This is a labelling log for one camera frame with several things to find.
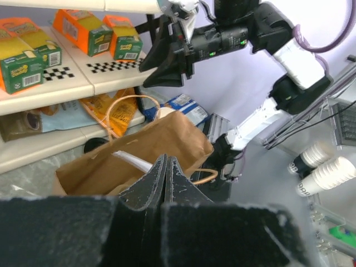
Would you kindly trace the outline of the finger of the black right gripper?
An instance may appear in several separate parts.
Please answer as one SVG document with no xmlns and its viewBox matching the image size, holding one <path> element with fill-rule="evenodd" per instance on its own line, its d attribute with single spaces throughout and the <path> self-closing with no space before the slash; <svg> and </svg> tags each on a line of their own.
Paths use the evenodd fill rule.
<svg viewBox="0 0 356 267">
<path fill-rule="evenodd" d="M 160 65 L 147 79 L 143 86 L 151 87 L 182 87 L 184 85 L 178 65 Z"/>
<path fill-rule="evenodd" d="M 171 45 L 175 42 L 184 42 L 184 32 L 180 22 L 171 19 L 159 19 L 159 31 L 152 47 L 139 66 L 140 72 L 158 67 L 167 59 Z"/>
</svg>

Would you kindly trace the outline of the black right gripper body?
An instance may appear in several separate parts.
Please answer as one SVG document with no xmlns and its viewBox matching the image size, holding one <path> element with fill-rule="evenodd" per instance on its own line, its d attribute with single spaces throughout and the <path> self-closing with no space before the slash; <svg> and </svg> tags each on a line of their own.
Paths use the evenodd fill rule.
<svg viewBox="0 0 356 267">
<path fill-rule="evenodd" d="M 190 79 L 196 62 L 241 50 L 247 43 L 248 28 L 237 24 L 209 24 L 196 28 L 188 41 L 182 27 L 174 23 L 166 78 L 170 81 L 182 81 L 182 75 L 185 75 Z"/>
</svg>

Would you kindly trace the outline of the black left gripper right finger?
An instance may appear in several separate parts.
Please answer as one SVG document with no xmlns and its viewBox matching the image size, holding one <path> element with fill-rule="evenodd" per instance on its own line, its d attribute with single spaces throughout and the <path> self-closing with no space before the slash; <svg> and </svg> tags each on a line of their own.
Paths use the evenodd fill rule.
<svg viewBox="0 0 356 267">
<path fill-rule="evenodd" d="M 200 204 L 211 204 L 184 174 L 178 159 L 169 157 L 164 197 L 164 266 L 198 266 L 209 251 L 209 234 Z"/>
</svg>

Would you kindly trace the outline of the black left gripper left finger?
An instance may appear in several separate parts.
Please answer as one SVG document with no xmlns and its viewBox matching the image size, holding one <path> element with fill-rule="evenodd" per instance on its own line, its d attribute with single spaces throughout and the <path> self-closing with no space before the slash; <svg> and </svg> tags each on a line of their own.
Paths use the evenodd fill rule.
<svg viewBox="0 0 356 267">
<path fill-rule="evenodd" d="M 163 200 L 167 156 L 119 194 L 118 266 L 155 266 L 159 260 L 160 205 Z"/>
</svg>

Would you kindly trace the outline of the white straw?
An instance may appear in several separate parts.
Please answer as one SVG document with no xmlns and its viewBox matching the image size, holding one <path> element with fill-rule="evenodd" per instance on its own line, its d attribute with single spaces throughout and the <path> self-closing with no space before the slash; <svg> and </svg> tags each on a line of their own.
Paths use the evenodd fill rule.
<svg viewBox="0 0 356 267">
<path fill-rule="evenodd" d="M 116 151 L 112 153 L 112 156 L 124 160 L 144 173 L 149 172 L 153 166 L 153 164 L 124 151 Z"/>
</svg>

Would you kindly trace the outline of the brown paper bag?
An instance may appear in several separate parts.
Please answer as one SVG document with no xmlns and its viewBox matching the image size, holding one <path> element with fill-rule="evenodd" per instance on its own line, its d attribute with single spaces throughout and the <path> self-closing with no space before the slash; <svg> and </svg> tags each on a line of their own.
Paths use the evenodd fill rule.
<svg viewBox="0 0 356 267">
<path fill-rule="evenodd" d="M 53 195 L 115 195 L 144 173 L 114 156 L 124 151 L 153 164 L 160 155 L 175 156 L 191 176 L 212 154 L 213 146 L 183 113 L 174 111 L 136 133 L 114 139 L 56 170 Z"/>
</svg>

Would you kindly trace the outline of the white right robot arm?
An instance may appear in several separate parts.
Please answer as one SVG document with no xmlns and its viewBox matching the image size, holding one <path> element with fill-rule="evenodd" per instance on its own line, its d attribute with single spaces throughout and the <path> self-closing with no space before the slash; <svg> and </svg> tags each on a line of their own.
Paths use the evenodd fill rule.
<svg viewBox="0 0 356 267">
<path fill-rule="evenodd" d="M 145 88 L 179 88 L 193 91 L 203 104 L 215 101 L 236 104 L 236 94 L 222 86 L 233 83 L 236 90 L 251 89 L 266 82 L 271 90 L 263 103 L 231 130 L 213 142 L 213 153 L 204 168 L 217 171 L 207 185 L 218 190 L 237 177 L 223 174 L 228 164 L 244 157 L 248 143 L 284 115 L 297 115 L 308 108 L 330 86 L 332 80 L 318 62 L 313 50 L 301 44 L 297 27 L 272 3 L 261 1 L 158 1 L 161 11 L 157 37 L 140 65 L 151 71 Z M 194 65 L 251 45 L 252 54 L 262 52 L 270 64 L 252 61 L 237 69 L 232 77 L 222 62 L 214 72 L 201 74 L 197 82 L 184 85 L 194 74 Z"/>
</svg>

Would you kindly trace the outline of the green yellow box far right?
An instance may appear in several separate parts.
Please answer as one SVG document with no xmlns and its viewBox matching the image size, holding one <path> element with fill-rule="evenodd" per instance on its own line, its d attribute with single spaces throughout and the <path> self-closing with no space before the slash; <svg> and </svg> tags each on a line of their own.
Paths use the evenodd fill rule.
<svg viewBox="0 0 356 267">
<path fill-rule="evenodd" d="M 131 21 L 126 17 L 106 15 L 103 23 L 113 30 L 109 50 L 112 58 L 121 62 L 137 61 L 143 42 Z"/>
</svg>

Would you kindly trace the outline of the stack of green paper cups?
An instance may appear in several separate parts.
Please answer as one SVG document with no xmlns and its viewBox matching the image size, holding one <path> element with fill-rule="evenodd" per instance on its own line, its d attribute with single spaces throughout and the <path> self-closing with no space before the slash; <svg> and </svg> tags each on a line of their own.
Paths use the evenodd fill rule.
<svg viewBox="0 0 356 267">
<path fill-rule="evenodd" d="M 168 114 L 170 113 L 173 113 L 175 112 L 176 110 L 171 108 L 171 107 L 160 107 L 157 111 L 156 111 L 156 114 L 155 114 L 155 117 L 154 119 L 160 119 L 160 118 L 163 118 L 165 116 L 167 116 Z"/>
</svg>

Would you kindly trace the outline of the blue chips bag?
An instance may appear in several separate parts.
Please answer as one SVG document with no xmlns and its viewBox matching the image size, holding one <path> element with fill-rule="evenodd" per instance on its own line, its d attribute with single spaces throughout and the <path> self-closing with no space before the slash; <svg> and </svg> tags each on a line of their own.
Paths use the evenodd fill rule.
<svg viewBox="0 0 356 267">
<path fill-rule="evenodd" d="M 161 104 L 160 107 L 171 107 L 183 113 L 195 126 L 205 122 L 209 114 L 195 100 L 186 94 L 180 94 Z"/>
</svg>

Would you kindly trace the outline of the orange snack bag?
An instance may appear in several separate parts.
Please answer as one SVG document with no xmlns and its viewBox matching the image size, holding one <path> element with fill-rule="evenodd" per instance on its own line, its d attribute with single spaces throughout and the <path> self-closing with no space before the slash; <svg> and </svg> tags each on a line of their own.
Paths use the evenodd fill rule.
<svg viewBox="0 0 356 267">
<path fill-rule="evenodd" d="M 83 98 L 79 100 L 79 103 L 89 116 L 103 128 L 107 128 L 108 117 L 111 135 L 115 138 L 119 138 L 125 134 L 131 120 L 138 110 L 137 101 L 135 98 L 130 97 L 115 104 L 110 112 L 108 112 L 108 110 L 117 99 L 134 94 L 135 90 L 131 87 L 116 92 Z"/>
</svg>

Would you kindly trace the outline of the stack of black lids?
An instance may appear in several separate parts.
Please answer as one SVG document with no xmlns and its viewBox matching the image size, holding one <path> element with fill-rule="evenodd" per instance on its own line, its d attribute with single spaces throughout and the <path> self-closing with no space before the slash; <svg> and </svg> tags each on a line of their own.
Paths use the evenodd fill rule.
<svg viewBox="0 0 356 267">
<path fill-rule="evenodd" d="M 108 143 L 108 140 L 105 138 L 102 138 L 102 137 L 95 137 L 95 138 L 89 139 L 84 144 L 83 153 L 84 154 L 89 153 L 106 143 Z"/>
</svg>

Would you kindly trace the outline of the white black cup stack upper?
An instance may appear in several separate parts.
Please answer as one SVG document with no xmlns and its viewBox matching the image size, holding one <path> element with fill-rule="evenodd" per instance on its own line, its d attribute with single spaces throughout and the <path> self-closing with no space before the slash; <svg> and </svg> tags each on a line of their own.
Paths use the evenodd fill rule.
<svg viewBox="0 0 356 267">
<path fill-rule="evenodd" d="M 299 154 L 287 167 L 293 175 L 311 173 L 321 164 L 330 160 L 335 154 L 335 148 L 326 141 L 317 141 Z"/>
</svg>

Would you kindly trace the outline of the white black cup stack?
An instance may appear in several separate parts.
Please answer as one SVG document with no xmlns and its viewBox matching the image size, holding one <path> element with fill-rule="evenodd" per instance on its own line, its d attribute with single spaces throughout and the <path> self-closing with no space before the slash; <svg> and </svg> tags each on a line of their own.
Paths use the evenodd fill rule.
<svg viewBox="0 0 356 267">
<path fill-rule="evenodd" d="M 297 186 L 296 192 L 309 197 L 322 191 L 331 190 L 355 178 L 355 158 L 337 157 L 334 161 L 320 165 Z"/>
<path fill-rule="evenodd" d="M 330 160 L 335 154 L 335 148 L 326 141 L 317 141 L 299 154 L 287 167 L 293 175 L 311 173 L 321 164 Z"/>
</svg>

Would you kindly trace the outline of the green yellow box far left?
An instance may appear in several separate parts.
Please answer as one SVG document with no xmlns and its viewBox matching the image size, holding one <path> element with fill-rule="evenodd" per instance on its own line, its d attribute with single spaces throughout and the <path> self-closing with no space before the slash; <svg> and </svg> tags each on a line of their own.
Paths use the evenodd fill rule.
<svg viewBox="0 0 356 267">
<path fill-rule="evenodd" d="M 9 95 L 43 84 L 42 56 L 22 38 L 38 31 L 28 18 L 1 19 L 1 89 Z"/>
</svg>

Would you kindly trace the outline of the white black cup stack lower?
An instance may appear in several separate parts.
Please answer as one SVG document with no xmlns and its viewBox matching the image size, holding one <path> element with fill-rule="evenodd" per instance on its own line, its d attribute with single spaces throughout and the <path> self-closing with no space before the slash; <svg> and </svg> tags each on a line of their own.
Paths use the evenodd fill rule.
<svg viewBox="0 0 356 267">
<path fill-rule="evenodd" d="M 320 165 L 297 186 L 296 192 L 309 197 L 322 191 L 331 190 L 355 178 L 355 158 L 337 157 L 334 161 Z"/>
</svg>

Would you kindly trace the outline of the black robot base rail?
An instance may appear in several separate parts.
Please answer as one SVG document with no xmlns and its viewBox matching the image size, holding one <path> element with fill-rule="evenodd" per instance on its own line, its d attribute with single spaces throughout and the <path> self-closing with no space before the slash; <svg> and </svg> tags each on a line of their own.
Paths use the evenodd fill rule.
<svg viewBox="0 0 356 267">
<path fill-rule="evenodd" d="M 231 192 L 231 185 L 226 182 L 224 176 L 224 164 L 226 163 L 225 145 L 219 140 L 219 137 L 227 132 L 228 129 L 229 121 L 214 113 L 210 115 L 202 127 L 203 133 L 213 145 L 214 152 L 203 163 L 201 168 L 216 170 L 218 175 L 213 180 L 197 187 L 214 202 L 227 201 Z"/>
</svg>

